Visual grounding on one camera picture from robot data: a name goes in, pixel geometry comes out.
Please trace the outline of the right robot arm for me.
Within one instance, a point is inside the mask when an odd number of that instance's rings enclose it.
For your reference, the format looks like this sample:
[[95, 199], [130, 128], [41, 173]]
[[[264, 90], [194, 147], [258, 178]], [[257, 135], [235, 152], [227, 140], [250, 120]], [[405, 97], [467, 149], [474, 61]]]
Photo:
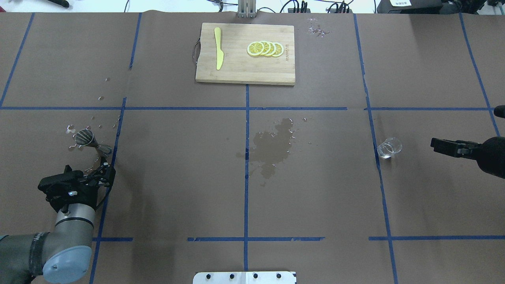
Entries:
[[475, 160], [483, 172], [505, 178], [505, 138], [502, 136], [491, 137], [483, 143], [433, 137], [430, 146], [436, 153]]

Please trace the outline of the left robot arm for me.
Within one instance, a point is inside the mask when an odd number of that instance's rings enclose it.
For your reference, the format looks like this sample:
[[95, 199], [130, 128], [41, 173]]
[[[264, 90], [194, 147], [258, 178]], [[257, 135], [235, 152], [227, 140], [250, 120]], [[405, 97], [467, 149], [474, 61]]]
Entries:
[[3, 235], [0, 243], [2, 284], [30, 284], [42, 276], [52, 284], [73, 283], [86, 275], [101, 187], [111, 188], [116, 171], [106, 158], [85, 174], [65, 166], [63, 173], [40, 180], [38, 189], [56, 212], [51, 232]]

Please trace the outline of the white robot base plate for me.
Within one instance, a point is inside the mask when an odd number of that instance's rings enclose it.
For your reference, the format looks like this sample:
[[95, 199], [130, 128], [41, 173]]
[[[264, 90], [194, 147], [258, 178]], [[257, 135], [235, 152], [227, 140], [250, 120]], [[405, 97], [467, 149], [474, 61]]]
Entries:
[[193, 284], [296, 284], [291, 271], [204, 272], [193, 277]]

